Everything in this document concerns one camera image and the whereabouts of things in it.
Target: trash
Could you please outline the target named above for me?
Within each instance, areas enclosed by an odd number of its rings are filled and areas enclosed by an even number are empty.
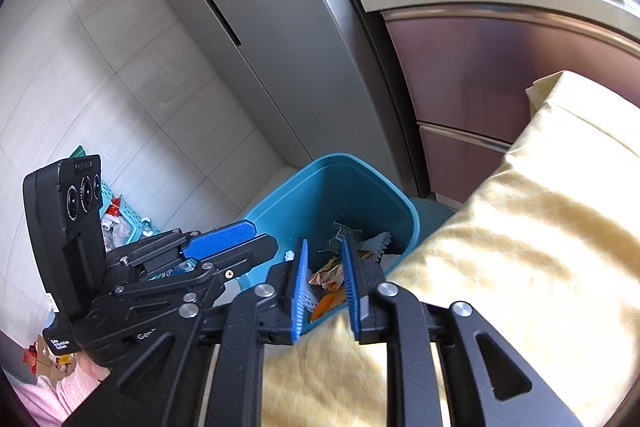
[[[40,335],[24,350],[22,361],[29,364],[34,375],[42,375],[52,382],[68,377],[76,368],[76,359],[72,355],[55,356]]]
[[[322,286],[327,291],[335,292],[342,286],[344,274],[342,273],[342,264],[338,257],[332,257],[324,266],[321,267],[313,277],[309,279],[309,284]]]
[[[306,270],[307,281],[311,279],[312,275],[313,274],[311,270],[307,269]],[[317,291],[319,288],[320,286],[311,286],[308,282],[306,283],[305,296],[303,297],[303,306],[305,307],[305,310],[308,311],[309,313],[313,312],[316,306],[318,306],[319,300],[322,298],[322,296],[317,295]]]
[[[126,245],[133,232],[133,227],[120,212],[121,196],[114,196],[111,204],[100,219],[104,249],[108,252]]]
[[[342,249],[342,240],[348,233],[362,233],[361,230],[350,229],[339,223],[334,222],[334,227],[338,228],[338,232],[329,240],[326,250],[318,253],[333,253],[332,257],[321,267],[316,273],[309,277],[309,288],[315,291],[318,297],[320,288],[327,293],[321,296],[318,304],[311,311],[309,322],[314,322],[323,317],[330,311],[334,310],[346,301],[345,288],[342,286],[344,282],[344,273],[342,271],[342,263],[340,262],[340,250]],[[386,247],[391,243],[391,233],[382,232],[371,237],[366,241],[357,243],[358,257],[361,259],[370,259],[375,263],[379,263]]]
[[[161,279],[162,277],[171,277],[172,275],[180,275],[181,273],[190,272],[196,267],[196,264],[198,264],[198,261],[190,257],[182,261],[180,264],[175,265],[173,268],[170,268],[165,272],[159,273],[155,277],[151,277],[151,280]]]
[[[367,239],[357,245],[358,250],[365,250],[372,253],[374,261],[380,262],[380,257],[385,253],[386,247],[391,243],[391,232],[379,233],[376,237]]]
[[[309,317],[309,322],[314,322],[326,315],[332,310],[335,310],[338,306],[343,304],[347,300],[347,292],[346,289],[340,288],[337,292],[327,293],[320,301],[318,305],[314,308],[311,316]]]

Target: teal plastic basket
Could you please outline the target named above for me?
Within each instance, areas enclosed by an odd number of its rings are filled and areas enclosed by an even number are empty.
[[[71,158],[78,158],[81,156],[86,156],[86,152],[84,151],[84,148],[79,145],[71,155]],[[100,217],[104,216],[104,214],[107,212],[107,208],[109,208],[111,200],[114,197],[113,190],[111,190],[111,187],[108,183],[102,180],[101,186],[102,207],[100,209]],[[127,201],[125,201],[124,197],[122,196],[120,197],[120,213],[122,214],[122,217],[124,217],[131,225],[132,230],[131,235],[129,235],[129,239],[127,239],[126,245],[139,240],[140,237],[142,237],[142,232],[145,230],[145,228],[151,229],[154,235],[160,233],[160,229],[158,229],[158,227],[156,227],[151,221],[143,220],[140,217],[140,214],[137,213],[133,208],[131,208],[130,204],[127,203]]]
[[[264,198],[246,214],[257,233],[278,242],[274,259],[238,278],[244,290],[266,280],[273,264],[284,261],[298,237],[309,242],[309,268],[328,259],[319,255],[335,235],[334,221],[361,229],[363,239],[389,231],[387,253],[407,254],[418,245],[420,219],[415,205],[380,172],[350,154],[318,158]]]

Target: yellow fabric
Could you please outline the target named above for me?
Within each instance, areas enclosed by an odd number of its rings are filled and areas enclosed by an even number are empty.
[[[640,109],[575,73],[536,84],[500,168],[389,279],[473,304],[602,427],[639,374]],[[262,424],[383,426],[385,373],[338,315],[265,363]]]

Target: drawer handle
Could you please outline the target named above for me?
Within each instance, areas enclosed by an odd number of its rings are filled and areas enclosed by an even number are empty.
[[[474,134],[472,132],[461,131],[460,129],[452,129],[451,127],[444,127],[443,125],[437,125],[434,123],[418,122],[420,129],[438,136],[444,136],[452,138],[461,142],[470,143],[473,145],[479,145],[485,149],[490,149],[501,154],[505,154],[511,147],[510,143],[497,140],[495,138],[489,138],[482,136],[481,134]]]

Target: pink fabric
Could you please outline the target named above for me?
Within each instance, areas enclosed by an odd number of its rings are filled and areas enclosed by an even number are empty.
[[[38,377],[35,385],[24,383],[14,390],[38,425],[60,427],[98,384],[98,380],[76,365],[71,375],[57,383],[52,383],[47,377]]]

